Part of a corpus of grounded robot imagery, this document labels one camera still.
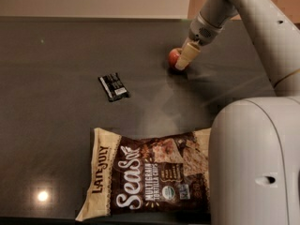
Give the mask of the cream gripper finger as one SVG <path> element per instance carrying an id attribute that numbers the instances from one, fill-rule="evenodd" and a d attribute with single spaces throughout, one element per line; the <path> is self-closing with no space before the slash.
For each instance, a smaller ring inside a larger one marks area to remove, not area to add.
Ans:
<path id="1" fill-rule="evenodd" d="M 190 41 L 191 41 L 191 39 L 189 37 L 187 37 L 186 40 L 184 41 L 183 45 L 182 45 L 182 49 L 184 49 Z"/>
<path id="2" fill-rule="evenodd" d="M 197 42 L 188 42 L 181 51 L 176 61 L 177 70 L 185 70 L 187 66 L 199 55 L 200 46 Z"/>

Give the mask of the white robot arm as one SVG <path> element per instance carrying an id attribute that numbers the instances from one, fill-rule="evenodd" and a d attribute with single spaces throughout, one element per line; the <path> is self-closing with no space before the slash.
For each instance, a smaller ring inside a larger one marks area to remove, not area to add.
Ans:
<path id="1" fill-rule="evenodd" d="M 241 17 L 275 90 L 219 112 L 209 141 L 211 225 L 300 225 L 300 30 L 271 0 L 207 0 L 174 64 Z"/>

